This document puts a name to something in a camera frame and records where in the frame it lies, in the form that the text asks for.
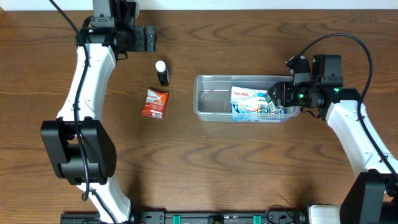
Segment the green round tin box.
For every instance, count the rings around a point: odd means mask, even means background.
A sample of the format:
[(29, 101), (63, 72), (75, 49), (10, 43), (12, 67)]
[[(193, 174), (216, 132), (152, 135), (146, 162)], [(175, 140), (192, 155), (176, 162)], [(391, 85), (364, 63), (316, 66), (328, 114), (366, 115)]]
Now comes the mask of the green round tin box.
[(268, 104), (268, 107), (269, 107), (269, 111), (270, 111), (270, 113), (276, 113), (276, 112), (278, 112), (278, 111), (280, 111), (281, 110), (281, 108), (279, 108), (275, 103), (274, 103), (274, 101), (272, 100), (272, 98), (270, 97), (270, 95), (267, 93), (267, 94), (265, 94), (265, 101), (267, 102), (267, 104)]

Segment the blue Cool Fever box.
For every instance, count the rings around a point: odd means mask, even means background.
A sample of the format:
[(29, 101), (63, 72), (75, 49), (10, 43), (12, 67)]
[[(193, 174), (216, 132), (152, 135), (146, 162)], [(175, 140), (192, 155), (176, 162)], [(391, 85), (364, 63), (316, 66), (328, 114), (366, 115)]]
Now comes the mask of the blue Cool Fever box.
[(272, 112), (269, 105), (232, 104), (231, 112), (233, 121), (249, 122), (281, 121), (285, 115), (285, 110)]

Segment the white blue Panadol box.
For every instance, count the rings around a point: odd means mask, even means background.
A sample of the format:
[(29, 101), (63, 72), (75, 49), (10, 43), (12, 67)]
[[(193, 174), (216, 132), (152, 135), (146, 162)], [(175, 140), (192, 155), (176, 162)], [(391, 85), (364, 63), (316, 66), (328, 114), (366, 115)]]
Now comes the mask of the white blue Panadol box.
[(231, 88), (231, 111), (233, 114), (267, 114), (269, 104), (267, 90), (233, 86)]

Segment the red Panadol box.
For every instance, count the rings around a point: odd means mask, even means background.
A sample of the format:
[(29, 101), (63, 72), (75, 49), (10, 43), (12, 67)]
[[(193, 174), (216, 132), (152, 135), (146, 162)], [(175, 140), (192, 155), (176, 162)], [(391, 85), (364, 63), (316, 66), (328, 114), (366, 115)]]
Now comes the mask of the red Panadol box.
[(141, 114), (150, 118), (164, 119), (168, 100), (169, 93), (148, 89)]

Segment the clear plastic container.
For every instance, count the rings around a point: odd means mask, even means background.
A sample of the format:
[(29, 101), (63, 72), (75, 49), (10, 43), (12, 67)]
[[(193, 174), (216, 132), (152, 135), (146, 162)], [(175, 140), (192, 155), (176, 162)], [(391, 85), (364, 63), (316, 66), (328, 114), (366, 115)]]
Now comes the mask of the clear plastic container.
[[(231, 112), (231, 88), (233, 86), (256, 90), (268, 90), (277, 82), (292, 81), (288, 76), (272, 75), (199, 75), (195, 78), (193, 108), (202, 121), (217, 122), (248, 122), (233, 121)], [(299, 114), (299, 107), (284, 108), (285, 115), (281, 121)]]

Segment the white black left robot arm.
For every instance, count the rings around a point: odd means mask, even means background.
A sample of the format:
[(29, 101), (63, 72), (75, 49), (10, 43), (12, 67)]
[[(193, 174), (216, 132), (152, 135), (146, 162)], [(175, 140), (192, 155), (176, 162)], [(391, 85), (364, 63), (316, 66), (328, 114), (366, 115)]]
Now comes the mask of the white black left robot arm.
[(138, 223), (139, 215), (115, 178), (117, 154), (102, 125), (108, 82), (116, 64), (131, 52), (154, 52), (154, 26), (137, 26), (134, 0), (94, 1), (93, 15), (75, 28), (77, 64), (56, 118), (40, 134), (55, 175), (91, 200), (99, 223)]

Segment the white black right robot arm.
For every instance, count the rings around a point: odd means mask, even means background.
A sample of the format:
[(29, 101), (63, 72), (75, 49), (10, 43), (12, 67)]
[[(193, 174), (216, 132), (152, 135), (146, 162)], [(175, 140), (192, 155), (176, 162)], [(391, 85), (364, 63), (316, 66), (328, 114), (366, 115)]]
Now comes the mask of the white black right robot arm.
[(341, 205), (309, 205), (296, 223), (397, 223), (397, 159), (387, 149), (355, 88), (343, 86), (341, 57), (303, 56), (286, 62), (293, 79), (269, 89), (271, 109), (316, 108), (337, 135), (355, 182)]

